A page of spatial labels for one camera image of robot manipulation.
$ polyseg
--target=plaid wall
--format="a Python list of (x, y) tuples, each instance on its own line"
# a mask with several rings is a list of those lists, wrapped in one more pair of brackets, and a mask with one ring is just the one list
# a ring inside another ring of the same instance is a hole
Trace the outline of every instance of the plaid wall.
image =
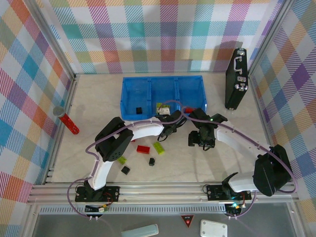
[(70, 80), (22, 0), (0, 1), (0, 237), (17, 236)]
[(253, 82), (273, 143), (286, 148), (316, 236), (316, 0), (295, 2)]
[(78, 73), (225, 71), (283, 0), (39, 0)]

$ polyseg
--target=black briefcase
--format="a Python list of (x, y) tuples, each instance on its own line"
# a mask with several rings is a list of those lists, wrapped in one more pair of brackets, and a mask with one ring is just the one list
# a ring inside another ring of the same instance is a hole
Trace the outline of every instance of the black briefcase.
[(226, 71), (225, 107), (237, 109), (248, 90), (247, 51), (244, 48), (234, 50)]

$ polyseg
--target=white floor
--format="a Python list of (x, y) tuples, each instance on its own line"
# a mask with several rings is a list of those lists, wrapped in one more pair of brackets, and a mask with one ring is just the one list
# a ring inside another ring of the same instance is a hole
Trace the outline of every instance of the white floor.
[[(251, 90), (246, 93), (236, 111), (225, 109), (225, 74), (83, 75), (79, 78), (70, 112), (70, 117), (79, 127), (80, 133), (73, 135), (65, 129), (52, 181), (71, 182), (89, 175), (94, 158), (84, 150), (94, 142), (95, 136), (113, 117), (120, 116), (119, 102), (123, 77), (162, 75), (202, 75), (208, 102), (207, 114), (212, 116), (220, 113), (257, 141), (266, 142)], [(123, 165), (116, 161), (107, 181), (222, 181), (233, 172), (253, 170), (254, 158), (243, 157), (222, 142), (216, 141), (215, 148), (207, 152), (201, 147), (189, 147), (188, 134), (192, 130), (197, 129), (188, 121), (177, 133), (162, 142), (165, 149), (162, 156), (159, 156), (152, 146), (157, 140), (156, 137), (146, 137), (131, 143), (124, 153), (127, 158), (125, 165), (131, 169), (130, 173), (127, 176), (123, 174), (120, 171)], [(137, 145), (150, 146), (150, 154), (137, 153)], [(156, 159), (153, 167), (148, 165), (150, 157)]]

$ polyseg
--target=white plastic piece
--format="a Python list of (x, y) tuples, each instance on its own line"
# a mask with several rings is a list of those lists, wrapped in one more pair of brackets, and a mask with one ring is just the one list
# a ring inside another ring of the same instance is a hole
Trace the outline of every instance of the white plastic piece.
[[(222, 124), (225, 124), (229, 127), (233, 127), (232, 123), (229, 121), (224, 121), (222, 122)], [(238, 151), (243, 156), (249, 157), (253, 161), (257, 159), (258, 155), (265, 154), (264, 151), (262, 151), (261, 149), (258, 149), (258, 147), (256, 147), (255, 145), (253, 145), (246, 139), (236, 134), (236, 132), (232, 132), (229, 129), (222, 126), (218, 126), (217, 129), (215, 129), (215, 138), (218, 141), (226, 143), (231, 148)], [(267, 150), (270, 150), (270, 146), (268, 144), (260, 144), (260, 146), (266, 148)]]
[(258, 190), (253, 183), (253, 172), (238, 173), (229, 179), (228, 184), (236, 193)]
[[(158, 118), (152, 117), (150, 121), (159, 121)], [(156, 124), (156, 123), (148, 123), (148, 124), (142, 124), (137, 125), (129, 128), (133, 131), (133, 138), (132, 140), (141, 138), (141, 137), (147, 137), (147, 136), (158, 136), (163, 131), (163, 125), (162, 124)]]
[(201, 220), (200, 235), (202, 237), (227, 237), (227, 225), (215, 221)]
[[(229, 121), (224, 121), (222, 122), (222, 124), (225, 124), (229, 127), (234, 128), (234, 126)], [(242, 154), (245, 157), (248, 157), (254, 162), (256, 161), (259, 155), (265, 154), (263, 150), (258, 149), (257, 146), (253, 145), (248, 140), (239, 136), (236, 133), (236, 131), (240, 131), (240, 130), (234, 128), (234, 131), (231, 131), (225, 127), (218, 126), (217, 129), (215, 129), (215, 138), (218, 141), (226, 143), (227, 145), (232, 147), (234, 150), (238, 151), (240, 154)], [(270, 150), (270, 146), (268, 144), (260, 144), (260, 146), (266, 148), (267, 150)], [(239, 193), (245, 190), (250, 190), (250, 191), (258, 190), (253, 183), (252, 176), (253, 176), (253, 172), (249, 172), (245, 174), (238, 173), (234, 175), (228, 181), (228, 183), (236, 193)]]
[(122, 232), (122, 237), (149, 237), (159, 234), (158, 225), (144, 226), (130, 231)]
[[(150, 121), (159, 121), (159, 119), (156, 117), (152, 117), (150, 119)], [(125, 124), (128, 125), (128, 124), (134, 124), (134, 123), (135, 122), (133, 121), (133, 122), (126, 122)], [(163, 125), (162, 124), (155, 124), (155, 123), (148, 123), (148, 124), (133, 126), (129, 129), (132, 130), (133, 134), (134, 134), (132, 140), (135, 140), (135, 139), (138, 139), (141, 137), (158, 136), (159, 134), (161, 134), (161, 132), (163, 130)], [(94, 190), (98, 190), (106, 185), (107, 176), (109, 174), (109, 171), (111, 169), (112, 164), (113, 164), (113, 161), (112, 162), (109, 162), (109, 161), (103, 162), (102, 158), (100, 158), (97, 170), (94, 174), (94, 177), (92, 179), (88, 180), (90, 186)]]
[(98, 190), (106, 185), (107, 176), (109, 174), (109, 171), (113, 163), (114, 161), (112, 162), (110, 161), (103, 162), (102, 160), (99, 161), (94, 177), (88, 180), (88, 183), (90, 184), (91, 188), (93, 188), (94, 190)]
[(158, 113), (159, 113), (160, 115), (170, 115), (170, 109), (169, 109), (168, 107), (166, 107), (166, 108), (161, 108), (161, 109), (158, 111)]

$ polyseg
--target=briefcase latch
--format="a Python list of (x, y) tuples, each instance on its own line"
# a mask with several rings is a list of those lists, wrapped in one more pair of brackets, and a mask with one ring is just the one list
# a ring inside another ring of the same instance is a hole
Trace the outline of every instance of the briefcase latch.
[(237, 77), (237, 81), (246, 82), (246, 80), (245, 77)]
[(237, 72), (239, 72), (239, 74), (242, 74), (242, 68), (239, 68), (239, 69), (237, 69), (236, 67), (237, 67), (237, 60), (238, 61), (242, 61), (242, 57), (241, 56), (239, 56), (239, 57), (236, 57), (235, 59), (234, 59), (234, 71), (237, 73)]
[(237, 54), (241, 55), (241, 56), (244, 56), (245, 55), (245, 51), (237, 50)]
[(240, 83), (240, 86), (238, 87), (239, 91), (248, 90), (248, 86), (245, 83)]

